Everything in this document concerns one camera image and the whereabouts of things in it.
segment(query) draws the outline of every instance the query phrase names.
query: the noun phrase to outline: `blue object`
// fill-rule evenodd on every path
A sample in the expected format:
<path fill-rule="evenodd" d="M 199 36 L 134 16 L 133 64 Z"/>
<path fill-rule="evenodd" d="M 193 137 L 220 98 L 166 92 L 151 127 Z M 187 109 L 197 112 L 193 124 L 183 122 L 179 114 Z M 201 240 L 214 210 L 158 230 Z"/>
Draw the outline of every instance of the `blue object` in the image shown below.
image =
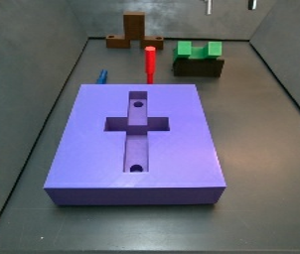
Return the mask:
<path fill-rule="evenodd" d="M 107 70 L 103 69 L 95 83 L 106 83 L 106 79 L 107 79 Z"/>

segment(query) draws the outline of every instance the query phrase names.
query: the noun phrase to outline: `dark gray surface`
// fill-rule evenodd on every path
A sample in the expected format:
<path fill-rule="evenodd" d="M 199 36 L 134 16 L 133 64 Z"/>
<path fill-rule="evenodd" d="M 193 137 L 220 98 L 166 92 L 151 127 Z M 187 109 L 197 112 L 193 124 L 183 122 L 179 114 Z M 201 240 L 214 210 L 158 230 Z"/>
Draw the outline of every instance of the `dark gray surface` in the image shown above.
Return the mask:
<path fill-rule="evenodd" d="M 300 105 L 300 0 L 281 0 L 250 43 Z"/>
<path fill-rule="evenodd" d="M 0 210 L 84 43 L 66 1 L 0 1 Z"/>
<path fill-rule="evenodd" d="M 146 12 L 146 35 L 165 38 L 249 40 L 276 0 L 214 0 L 206 15 L 202 0 L 68 0 L 90 37 L 123 34 L 123 11 Z"/>
<path fill-rule="evenodd" d="M 0 217 L 0 251 L 300 251 L 300 112 L 249 43 L 224 43 L 220 79 L 174 77 L 174 42 L 165 47 L 155 82 L 198 86 L 228 185 L 220 202 L 52 204 L 43 184 L 79 85 L 94 83 L 102 68 L 108 83 L 146 79 L 137 44 L 110 50 L 90 41 Z"/>

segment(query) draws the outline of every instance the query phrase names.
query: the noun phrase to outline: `purple base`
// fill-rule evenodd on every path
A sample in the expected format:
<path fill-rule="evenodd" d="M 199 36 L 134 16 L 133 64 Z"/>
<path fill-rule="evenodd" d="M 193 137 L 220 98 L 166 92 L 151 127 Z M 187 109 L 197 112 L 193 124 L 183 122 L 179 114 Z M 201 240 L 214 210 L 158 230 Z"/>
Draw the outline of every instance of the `purple base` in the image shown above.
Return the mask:
<path fill-rule="evenodd" d="M 147 131 L 146 153 L 124 156 L 130 133 L 106 131 L 106 118 L 127 117 L 130 91 L 147 91 L 147 117 L 170 130 Z M 124 171 L 138 157 L 146 171 Z M 195 87 L 83 85 L 44 189 L 58 205 L 216 203 L 225 178 Z"/>

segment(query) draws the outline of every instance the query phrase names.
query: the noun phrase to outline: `hole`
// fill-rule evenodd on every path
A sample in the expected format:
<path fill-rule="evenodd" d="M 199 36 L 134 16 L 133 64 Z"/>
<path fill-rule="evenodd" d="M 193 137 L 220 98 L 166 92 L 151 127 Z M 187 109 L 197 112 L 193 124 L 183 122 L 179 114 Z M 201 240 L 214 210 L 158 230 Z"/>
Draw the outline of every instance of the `hole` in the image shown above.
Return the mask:
<path fill-rule="evenodd" d="M 143 172 L 143 167 L 135 164 L 130 167 L 130 172 Z"/>
<path fill-rule="evenodd" d="M 143 102 L 142 101 L 135 101 L 134 102 L 134 106 L 135 107 L 142 107 L 143 106 Z"/>

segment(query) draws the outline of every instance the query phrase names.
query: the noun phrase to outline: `purple block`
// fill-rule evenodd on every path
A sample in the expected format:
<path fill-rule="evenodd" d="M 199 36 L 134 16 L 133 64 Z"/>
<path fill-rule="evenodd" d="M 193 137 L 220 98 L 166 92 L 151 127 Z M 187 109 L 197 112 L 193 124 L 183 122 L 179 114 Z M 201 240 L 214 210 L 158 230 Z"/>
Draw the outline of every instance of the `purple block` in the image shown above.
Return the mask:
<path fill-rule="evenodd" d="M 58 205 L 216 203 L 225 178 L 195 86 L 82 85 L 44 189 Z"/>

